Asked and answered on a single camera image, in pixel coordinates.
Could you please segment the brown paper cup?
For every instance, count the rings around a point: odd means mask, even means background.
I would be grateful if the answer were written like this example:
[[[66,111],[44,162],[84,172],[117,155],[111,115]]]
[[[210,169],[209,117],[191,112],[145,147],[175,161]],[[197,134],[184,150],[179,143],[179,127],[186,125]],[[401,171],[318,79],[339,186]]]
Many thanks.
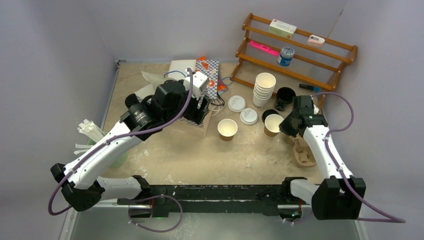
[[[265,118],[264,121],[264,134],[268,137],[275,137],[279,134],[279,125],[284,121],[284,118],[278,114],[270,114]]]
[[[220,139],[225,142],[229,142],[234,138],[235,134],[237,133],[238,125],[234,120],[226,118],[218,123],[217,130]]]

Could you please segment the checkered paper bag blue handles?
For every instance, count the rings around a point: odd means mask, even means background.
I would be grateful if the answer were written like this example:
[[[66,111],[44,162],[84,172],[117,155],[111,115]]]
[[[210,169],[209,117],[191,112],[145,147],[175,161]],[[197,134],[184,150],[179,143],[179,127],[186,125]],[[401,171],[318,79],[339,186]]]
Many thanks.
[[[144,102],[159,118],[168,122],[173,119],[185,105],[190,84],[192,94],[184,113],[172,125],[169,131],[204,138],[212,116],[210,109],[211,98],[206,94],[209,77],[200,71],[181,74],[179,78],[142,72],[148,85],[135,92],[136,99]]]

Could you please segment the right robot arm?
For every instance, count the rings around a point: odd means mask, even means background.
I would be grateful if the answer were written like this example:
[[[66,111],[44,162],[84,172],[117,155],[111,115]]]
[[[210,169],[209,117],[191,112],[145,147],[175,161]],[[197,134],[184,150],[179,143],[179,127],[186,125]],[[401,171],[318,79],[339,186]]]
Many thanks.
[[[344,165],[325,117],[314,113],[312,97],[294,97],[292,111],[279,129],[287,136],[304,139],[324,178],[315,185],[304,177],[286,177],[280,191],[282,200],[288,204],[303,200],[311,205],[318,220],[356,220],[362,207],[360,199],[365,195],[365,181],[354,177]]]

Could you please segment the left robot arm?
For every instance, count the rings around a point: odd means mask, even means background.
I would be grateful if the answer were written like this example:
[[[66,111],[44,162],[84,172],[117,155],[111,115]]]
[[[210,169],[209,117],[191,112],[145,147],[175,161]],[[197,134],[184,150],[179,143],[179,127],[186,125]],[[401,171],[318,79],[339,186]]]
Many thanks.
[[[202,123],[209,113],[210,98],[204,94],[208,84],[208,80],[189,77],[168,79],[143,99],[134,93],[128,95],[127,111],[103,138],[76,160],[51,167],[58,183],[56,191],[78,212],[110,199],[129,199],[138,205],[146,203],[149,184],[141,176],[104,178],[102,172],[128,150],[179,118]]]

